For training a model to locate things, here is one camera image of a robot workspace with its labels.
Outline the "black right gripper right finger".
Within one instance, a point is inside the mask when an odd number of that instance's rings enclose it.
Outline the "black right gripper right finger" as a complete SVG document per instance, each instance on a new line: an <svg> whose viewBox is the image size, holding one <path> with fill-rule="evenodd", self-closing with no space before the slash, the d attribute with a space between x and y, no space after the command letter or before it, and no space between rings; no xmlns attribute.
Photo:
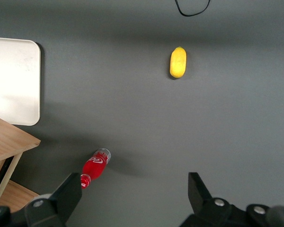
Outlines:
<svg viewBox="0 0 284 227"><path fill-rule="evenodd" d="M193 214L186 218L181 224L182 227L245 227L247 225L245 212L222 198L212 197L196 172L188 174L188 199Z"/></svg>

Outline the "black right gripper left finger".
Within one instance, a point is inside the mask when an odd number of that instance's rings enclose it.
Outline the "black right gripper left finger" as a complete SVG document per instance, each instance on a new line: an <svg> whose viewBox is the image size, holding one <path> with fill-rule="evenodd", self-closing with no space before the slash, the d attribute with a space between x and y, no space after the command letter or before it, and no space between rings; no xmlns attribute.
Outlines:
<svg viewBox="0 0 284 227"><path fill-rule="evenodd" d="M64 227L82 197L80 174L71 173L51 194L32 200L24 214L29 227Z"/></svg>

